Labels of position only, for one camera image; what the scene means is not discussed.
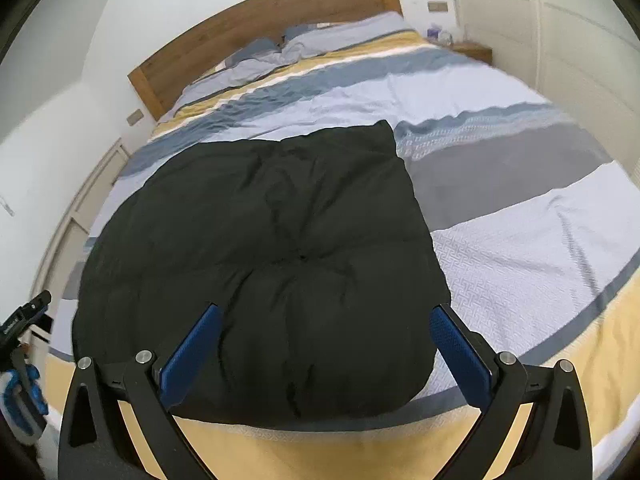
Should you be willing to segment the black puffer jacket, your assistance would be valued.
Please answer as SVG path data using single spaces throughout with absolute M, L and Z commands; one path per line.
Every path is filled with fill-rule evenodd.
M 450 298 L 387 122 L 199 143 L 107 221 L 82 270 L 75 356 L 160 352 L 209 307 L 221 330 L 178 416 L 252 426 L 363 418 L 426 385 Z

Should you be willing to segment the striped duvet cover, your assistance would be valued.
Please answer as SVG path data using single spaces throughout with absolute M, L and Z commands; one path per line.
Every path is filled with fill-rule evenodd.
M 75 363 L 82 270 L 118 207 L 199 143 L 282 141 L 387 122 L 450 291 L 447 302 L 526 365 L 574 364 L 593 479 L 611 478 L 639 434 L 639 191 L 625 168 L 527 84 L 395 32 L 287 58 L 242 87 L 160 116 L 117 175 L 58 303 L 44 372 L 54 408 Z M 478 411 L 442 357 L 398 410 L 283 427 L 177 416 L 221 479 L 431 479 Z

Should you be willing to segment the grey pillow left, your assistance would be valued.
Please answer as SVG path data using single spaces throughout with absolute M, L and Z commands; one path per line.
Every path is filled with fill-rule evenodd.
M 188 84 L 170 112 L 175 114 L 179 108 L 222 90 L 242 87 L 280 66 L 280 47 L 268 38 L 258 38 Z

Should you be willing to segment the grey pillow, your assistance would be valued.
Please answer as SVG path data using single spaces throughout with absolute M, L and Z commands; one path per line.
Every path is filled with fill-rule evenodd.
M 280 47 L 268 38 L 258 38 L 188 84 L 170 112 L 175 114 L 179 108 L 222 90 L 242 87 L 280 66 Z
M 414 28 L 394 11 L 356 22 L 297 25 L 285 31 L 281 53 L 287 58 L 313 58 L 320 54 L 358 46 L 395 32 L 414 32 Z

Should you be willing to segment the wooden nightstand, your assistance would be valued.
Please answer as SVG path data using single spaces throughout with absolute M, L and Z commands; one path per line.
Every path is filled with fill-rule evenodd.
M 475 61 L 488 65 L 492 64 L 492 49 L 491 47 L 484 46 L 484 44 L 478 44 L 474 41 L 461 41 L 450 44 L 448 49 L 457 54 L 472 58 Z

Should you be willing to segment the wooden headboard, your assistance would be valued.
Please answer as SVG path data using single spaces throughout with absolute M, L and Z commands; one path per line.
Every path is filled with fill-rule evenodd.
M 128 79 L 153 119 L 175 104 L 187 84 L 260 37 L 279 42 L 285 29 L 312 22 L 351 22 L 385 11 L 400 0 L 244 0 L 165 44 Z

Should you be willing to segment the white wardrobe doors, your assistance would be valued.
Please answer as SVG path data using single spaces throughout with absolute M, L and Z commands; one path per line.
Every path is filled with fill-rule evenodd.
M 465 37 L 639 179 L 639 38 L 613 0 L 456 0 Z

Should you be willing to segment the items on nightstand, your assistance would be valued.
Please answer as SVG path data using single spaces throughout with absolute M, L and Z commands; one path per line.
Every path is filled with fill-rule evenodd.
M 462 44 L 465 40 L 464 31 L 458 26 L 445 27 L 439 24 L 431 24 L 426 31 L 426 40 L 442 47 L 452 47 Z

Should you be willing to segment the grey pillow right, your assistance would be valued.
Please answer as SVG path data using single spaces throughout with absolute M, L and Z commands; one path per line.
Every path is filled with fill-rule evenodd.
M 281 53 L 287 58 L 313 58 L 320 54 L 358 46 L 395 32 L 414 32 L 414 28 L 394 11 L 356 22 L 297 25 L 285 31 Z

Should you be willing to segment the wall switch plate left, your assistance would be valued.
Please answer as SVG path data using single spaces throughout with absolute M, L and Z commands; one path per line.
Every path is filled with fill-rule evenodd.
M 127 124 L 130 126 L 134 126 L 137 122 L 140 122 L 140 120 L 144 117 L 142 110 L 140 110 L 140 108 L 138 108 L 137 110 L 135 110 L 133 113 L 131 113 L 127 118 Z

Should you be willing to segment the wall switch plate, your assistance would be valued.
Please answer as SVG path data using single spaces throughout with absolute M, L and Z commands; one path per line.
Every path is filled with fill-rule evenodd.
M 446 13 L 448 11 L 447 1 L 429 1 L 427 3 L 427 9 L 431 13 Z
M 137 110 L 135 110 L 133 113 L 131 113 L 127 118 L 127 124 L 130 126 L 134 126 L 137 122 L 140 122 L 140 120 L 144 117 L 142 110 L 140 110 L 140 108 L 138 108 Z

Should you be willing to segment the wall switch plate right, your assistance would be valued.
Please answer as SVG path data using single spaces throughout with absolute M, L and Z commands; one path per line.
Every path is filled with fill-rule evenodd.
M 427 3 L 427 9 L 431 13 L 446 13 L 448 11 L 447 1 L 429 1 Z

